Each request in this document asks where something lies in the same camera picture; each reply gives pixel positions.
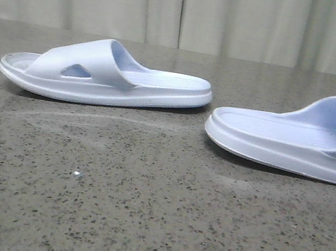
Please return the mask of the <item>beige background curtain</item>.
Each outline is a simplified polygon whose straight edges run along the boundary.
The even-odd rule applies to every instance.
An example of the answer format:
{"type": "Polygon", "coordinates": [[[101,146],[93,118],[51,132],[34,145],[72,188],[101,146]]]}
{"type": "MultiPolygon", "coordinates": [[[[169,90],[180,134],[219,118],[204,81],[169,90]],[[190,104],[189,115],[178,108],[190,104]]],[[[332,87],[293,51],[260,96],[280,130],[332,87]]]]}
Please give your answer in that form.
{"type": "Polygon", "coordinates": [[[336,0],[0,0],[0,18],[336,74],[336,0]]]}

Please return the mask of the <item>light blue slipper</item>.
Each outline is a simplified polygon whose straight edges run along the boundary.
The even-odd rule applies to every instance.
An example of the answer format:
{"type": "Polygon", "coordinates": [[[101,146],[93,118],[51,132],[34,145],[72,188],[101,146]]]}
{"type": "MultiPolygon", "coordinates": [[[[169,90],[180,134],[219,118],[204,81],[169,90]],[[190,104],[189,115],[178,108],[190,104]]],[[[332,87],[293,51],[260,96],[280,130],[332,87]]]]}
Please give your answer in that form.
{"type": "Polygon", "coordinates": [[[195,108],[212,100],[207,80],[145,68],[115,39],[7,54],[0,70],[29,92],[75,103],[195,108]]]}
{"type": "Polygon", "coordinates": [[[336,96],[280,114],[220,107],[205,131],[244,159],[336,184],[336,96]]]}

